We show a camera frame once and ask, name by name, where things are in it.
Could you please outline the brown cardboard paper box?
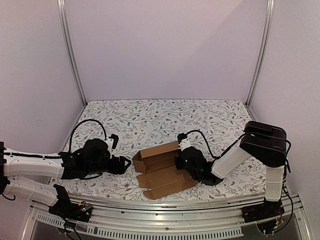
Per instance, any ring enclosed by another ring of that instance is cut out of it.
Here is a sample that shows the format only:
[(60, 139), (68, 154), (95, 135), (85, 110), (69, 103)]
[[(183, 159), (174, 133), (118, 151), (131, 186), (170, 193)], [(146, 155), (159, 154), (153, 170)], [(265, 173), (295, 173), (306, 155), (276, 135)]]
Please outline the brown cardboard paper box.
[(132, 158), (139, 187), (150, 200), (158, 200), (195, 187), (185, 169), (177, 169), (175, 158), (179, 156), (177, 141), (139, 150)]

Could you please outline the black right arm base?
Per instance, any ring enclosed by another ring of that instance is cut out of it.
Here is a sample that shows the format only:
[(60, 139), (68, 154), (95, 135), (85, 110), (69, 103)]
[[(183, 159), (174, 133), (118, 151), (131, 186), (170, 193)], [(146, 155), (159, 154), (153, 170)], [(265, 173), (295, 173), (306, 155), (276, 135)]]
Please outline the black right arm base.
[(268, 201), (250, 206), (244, 206), (241, 209), (242, 218), (245, 223), (256, 222), (283, 215), (285, 213), (281, 200)]

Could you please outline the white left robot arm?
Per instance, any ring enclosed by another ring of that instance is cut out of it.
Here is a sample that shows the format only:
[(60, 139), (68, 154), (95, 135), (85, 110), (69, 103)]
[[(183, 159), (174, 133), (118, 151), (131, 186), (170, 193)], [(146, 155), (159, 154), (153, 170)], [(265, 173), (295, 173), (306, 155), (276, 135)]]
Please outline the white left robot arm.
[(74, 213), (66, 189), (60, 185), (45, 185), (28, 176), (53, 177), (62, 180), (91, 180), (103, 173), (124, 174), (131, 160), (124, 156), (115, 156), (114, 140), (91, 139), (74, 152), (52, 154), (26, 153), (13, 151), (0, 144), (0, 192), (5, 195), (17, 195), (55, 207), (63, 216)]

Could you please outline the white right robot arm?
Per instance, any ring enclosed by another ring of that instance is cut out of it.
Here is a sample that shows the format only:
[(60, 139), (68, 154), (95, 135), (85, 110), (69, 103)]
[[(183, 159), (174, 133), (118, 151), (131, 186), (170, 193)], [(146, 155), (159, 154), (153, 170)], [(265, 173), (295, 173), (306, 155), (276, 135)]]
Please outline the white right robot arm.
[(184, 169), (190, 177), (204, 185), (216, 186), (235, 168), (249, 158), (255, 158), (265, 166), (265, 202), (259, 206), (262, 218), (269, 218), (278, 210), (282, 196), (287, 155), (291, 147), (286, 131), (278, 126), (249, 121), (243, 134), (221, 155), (207, 161), (203, 153), (195, 148), (187, 133), (177, 136), (178, 156), (175, 166)]

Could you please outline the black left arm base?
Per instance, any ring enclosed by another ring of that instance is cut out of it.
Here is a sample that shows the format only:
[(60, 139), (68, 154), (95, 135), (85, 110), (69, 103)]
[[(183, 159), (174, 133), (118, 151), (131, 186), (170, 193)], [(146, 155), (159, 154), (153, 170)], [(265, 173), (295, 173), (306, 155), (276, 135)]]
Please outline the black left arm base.
[(73, 203), (63, 186), (54, 184), (57, 201), (54, 205), (49, 206), (49, 213), (57, 215), (62, 219), (71, 219), (88, 223), (90, 221), (93, 205), (86, 201)]

